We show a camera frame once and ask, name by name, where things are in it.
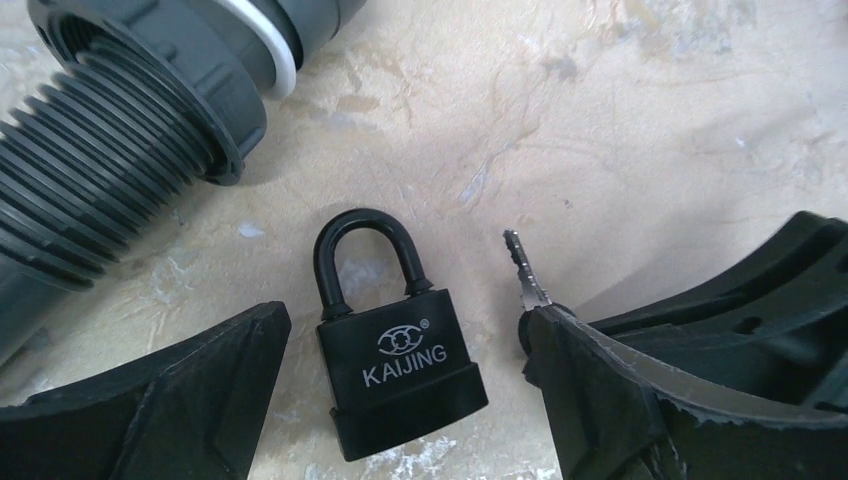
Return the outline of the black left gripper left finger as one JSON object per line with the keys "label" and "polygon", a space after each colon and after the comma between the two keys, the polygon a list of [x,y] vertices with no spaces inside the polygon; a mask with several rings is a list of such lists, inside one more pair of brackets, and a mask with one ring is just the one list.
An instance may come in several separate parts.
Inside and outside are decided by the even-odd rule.
{"label": "black left gripper left finger", "polygon": [[291,321],[256,305],[1,411],[5,479],[244,479]]}

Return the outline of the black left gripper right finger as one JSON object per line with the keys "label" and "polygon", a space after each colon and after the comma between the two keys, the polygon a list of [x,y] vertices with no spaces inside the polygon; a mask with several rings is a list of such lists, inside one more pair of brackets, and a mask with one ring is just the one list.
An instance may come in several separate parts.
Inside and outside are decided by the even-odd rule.
{"label": "black left gripper right finger", "polygon": [[843,479],[847,417],[715,384],[551,304],[525,312],[524,374],[567,479]]}

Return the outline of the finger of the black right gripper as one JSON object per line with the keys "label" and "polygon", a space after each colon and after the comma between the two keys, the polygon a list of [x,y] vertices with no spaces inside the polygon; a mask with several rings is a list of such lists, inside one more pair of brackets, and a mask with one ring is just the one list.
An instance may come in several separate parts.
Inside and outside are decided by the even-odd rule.
{"label": "finger of the black right gripper", "polygon": [[800,211],[713,279],[592,325],[721,386],[791,405],[844,406],[847,223]]}

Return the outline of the black padlock key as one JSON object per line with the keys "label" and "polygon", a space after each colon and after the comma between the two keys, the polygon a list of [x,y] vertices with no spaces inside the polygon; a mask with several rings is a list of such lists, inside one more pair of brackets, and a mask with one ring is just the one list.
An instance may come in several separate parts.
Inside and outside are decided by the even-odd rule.
{"label": "black padlock key", "polygon": [[521,300],[525,311],[552,304],[547,292],[541,287],[525,249],[521,243],[518,232],[506,229],[503,232],[505,245],[510,252],[513,263],[517,267],[517,276],[521,285]]}

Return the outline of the black padlock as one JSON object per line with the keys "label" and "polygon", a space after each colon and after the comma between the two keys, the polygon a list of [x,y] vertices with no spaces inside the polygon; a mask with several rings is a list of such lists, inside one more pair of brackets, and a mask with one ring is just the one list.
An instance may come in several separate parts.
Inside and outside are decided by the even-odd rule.
{"label": "black padlock", "polygon": [[[348,305],[335,251],[357,229],[390,241],[405,299],[360,313]],[[487,405],[450,293],[434,289],[398,220],[369,208],[337,215],[316,239],[313,268],[323,306],[316,333],[334,397],[330,415],[346,461],[420,438]]]}

